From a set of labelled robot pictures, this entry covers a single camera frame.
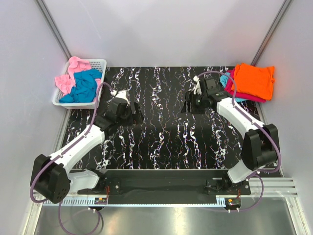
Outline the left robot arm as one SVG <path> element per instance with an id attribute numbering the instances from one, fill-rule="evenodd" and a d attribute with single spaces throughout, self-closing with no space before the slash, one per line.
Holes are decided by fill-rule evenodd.
<path id="1" fill-rule="evenodd" d="M 49 200 L 57 204 L 69 193 L 83 189 L 102 193 L 106 182 L 98 170 L 74 173 L 71 170 L 94 147 L 116 133 L 119 127 L 141 124 L 143 121 L 137 102 L 114 97 L 107 111 L 102 115 L 94 114 L 86 129 L 69 144 L 49 156 L 41 154 L 35 159 L 30 181 L 32 201 L 40 203 Z"/>

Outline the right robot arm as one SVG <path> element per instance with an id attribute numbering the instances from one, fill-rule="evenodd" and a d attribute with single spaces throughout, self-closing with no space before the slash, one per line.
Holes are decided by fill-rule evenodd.
<path id="1" fill-rule="evenodd" d="M 186 92 L 182 113 L 204 114 L 212 109 L 226 118 L 243 137 L 241 159 L 224 174 L 213 188 L 233 194 L 245 181 L 264 171 L 270 164 L 281 164 L 278 129 L 264 124 L 238 105 L 228 92 L 220 91 L 214 79 L 193 78 L 195 86 Z"/>

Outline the orange t shirt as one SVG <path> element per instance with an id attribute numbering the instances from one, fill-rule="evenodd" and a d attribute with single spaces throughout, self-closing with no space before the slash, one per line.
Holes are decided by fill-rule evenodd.
<path id="1" fill-rule="evenodd" d="M 255 67 L 246 63 L 237 64 L 233 75 L 236 91 L 271 100 L 275 67 Z"/>

